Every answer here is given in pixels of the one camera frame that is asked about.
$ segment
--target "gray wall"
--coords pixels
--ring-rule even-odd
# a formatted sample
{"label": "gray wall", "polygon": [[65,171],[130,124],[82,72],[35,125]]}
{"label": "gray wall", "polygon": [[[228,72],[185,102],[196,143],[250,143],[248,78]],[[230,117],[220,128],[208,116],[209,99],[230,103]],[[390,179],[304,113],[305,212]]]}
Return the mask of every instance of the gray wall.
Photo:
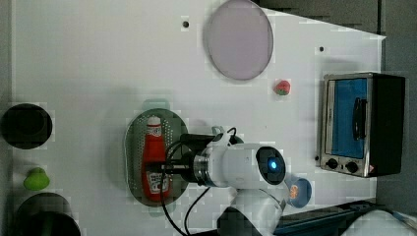
{"label": "gray wall", "polygon": [[378,178],[377,203],[417,214],[417,2],[386,0],[385,69],[407,78],[405,134],[401,173]]}
{"label": "gray wall", "polygon": [[[0,0],[0,117],[11,99],[11,3]],[[7,235],[12,206],[12,154],[0,136],[0,235]]]}

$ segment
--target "green fruit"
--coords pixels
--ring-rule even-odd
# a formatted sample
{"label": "green fruit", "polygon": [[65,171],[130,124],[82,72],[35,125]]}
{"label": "green fruit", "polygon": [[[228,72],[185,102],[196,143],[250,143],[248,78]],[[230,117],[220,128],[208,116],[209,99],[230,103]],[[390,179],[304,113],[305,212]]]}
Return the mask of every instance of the green fruit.
{"label": "green fruit", "polygon": [[49,178],[42,168],[35,168],[30,171],[24,182],[25,188],[32,191],[42,190],[49,185]]}

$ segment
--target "round plate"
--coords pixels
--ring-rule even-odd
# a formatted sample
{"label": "round plate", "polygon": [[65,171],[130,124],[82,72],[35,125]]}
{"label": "round plate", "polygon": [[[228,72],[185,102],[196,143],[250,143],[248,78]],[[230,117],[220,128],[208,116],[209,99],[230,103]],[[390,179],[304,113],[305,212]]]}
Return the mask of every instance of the round plate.
{"label": "round plate", "polygon": [[213,14],[208,27],[208,52],[226,77],[249,80],[268,65],[273,35],[268,17],[249,0],[230,0]]}
{"label": "round plate", "polygon": [[[160,118],[165,148],[180,140],[182,134],[188,134],[188,130],[184,121],[174,112],[166,109],[152,109],[142,113],[133,120],[126,132],[126,179],[129,189],[135,199],[140,203],[149,207],[161,207],[161,203],[148,200],[142,188],[141,165],[145,135],[147,133],[147,122],[150,116],[157,116]],[[181,151],[177,151],[173,158],[180,159]],[[188,182],[184,181],[179,175],[173,175],[171,178],[171,195],[169,198],[164,199],[167,205],[176,201],[185,192],[188,186]]]}
{"label": "round plate", "polygon": [[52,134],[52,119],[41,107],[23,103],[10,108],[1,119],[1,133],[11,146],[32,149]]}

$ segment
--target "blue object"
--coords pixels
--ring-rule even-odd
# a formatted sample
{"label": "blue object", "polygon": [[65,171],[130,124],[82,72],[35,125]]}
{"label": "blue object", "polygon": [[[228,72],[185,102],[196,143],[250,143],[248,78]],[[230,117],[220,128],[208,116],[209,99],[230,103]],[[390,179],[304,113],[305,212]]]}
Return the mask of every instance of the blue object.
{"label": "blue object", "polygon": [[287,202],[289,205],[297,208],[302,208],[309,202],[310,198],[312,197],[312,186],[307,179],[290,177],[285,180],[285,184],[287,185],[288,189],[291,189],[293,185],[297,186],[298,188],[297,197],[294,199],[289,198]]}
{"label": "blue object", "polygon": [[280,168],[276,163],[276,157],[268,158],[268,169],[274,173],[280,171]]}
{"label": "blue object", "polygon": [[367,99],[367,79],[335,82],[333,140],[331,154],[362,159],[364,140],[353,139],[353,108],[355,99]]}

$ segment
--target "ketchup bottle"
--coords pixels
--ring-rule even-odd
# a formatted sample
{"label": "ketchup bottle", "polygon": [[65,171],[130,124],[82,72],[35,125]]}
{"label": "ketchup bottle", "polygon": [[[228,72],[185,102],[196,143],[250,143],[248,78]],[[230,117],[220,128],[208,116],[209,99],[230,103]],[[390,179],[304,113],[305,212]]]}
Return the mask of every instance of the ketchup bottle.
{"label": "ketchup bottle", "polygon": [[[144,155],[142,159],[142,186],[147,198],[153,202],[160,202],[160,178],[162,173],[146,171],[147,164],[165,161],[165,145],[162,136],[160,119],[156,116],[148,118],[148,129],[145,136]],[[162,185],[163,197],[170,194],[171,181],[165,174]]]}

